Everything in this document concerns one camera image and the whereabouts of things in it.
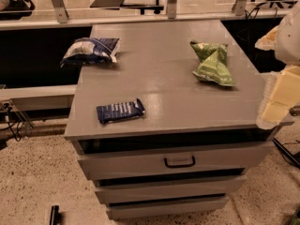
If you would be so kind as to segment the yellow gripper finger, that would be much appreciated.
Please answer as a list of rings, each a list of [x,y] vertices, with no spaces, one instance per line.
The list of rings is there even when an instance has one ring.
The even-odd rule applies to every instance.
[[[256,124],[261,129],[277,126],[300,101],[300,67],[289,65],[267,76]]]
[[[277,33],[278,33],[278,27],[275,26],[264,36],[262,36],[257,40],[257,42],[255,43],[255,47],[263,51],[274,50],[276,46]]]

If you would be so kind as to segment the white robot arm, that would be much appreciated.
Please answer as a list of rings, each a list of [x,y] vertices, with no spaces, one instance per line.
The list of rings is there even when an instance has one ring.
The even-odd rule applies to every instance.
[[[256,124],[261,129],[276,127],[289,110],[300,101],[300,6],[292,10],[259,38],[255,47],[275,52],[277,60],[286,67],[279,73],[271,72],[266,81]]]

